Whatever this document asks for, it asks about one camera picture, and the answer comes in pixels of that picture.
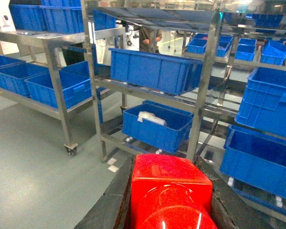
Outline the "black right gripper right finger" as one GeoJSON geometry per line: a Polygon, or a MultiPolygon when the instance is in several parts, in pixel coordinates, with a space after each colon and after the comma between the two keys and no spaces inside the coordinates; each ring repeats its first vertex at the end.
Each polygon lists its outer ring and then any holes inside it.
{"type": "Polygon", "coordinates": [[[205,162],[197,156],[194,165],[213,183],[211,218],[219,229],[271,229],[205,162]]]}

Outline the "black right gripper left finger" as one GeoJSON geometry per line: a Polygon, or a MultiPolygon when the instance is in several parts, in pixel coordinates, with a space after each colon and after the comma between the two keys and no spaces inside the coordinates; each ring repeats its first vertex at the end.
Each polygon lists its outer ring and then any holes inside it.
{"type": "Polygon", "coordinates": [[[75,226],[76,229],[129,229],[131,180],[135,156],[129,156],[107,189],[75,226]]]}

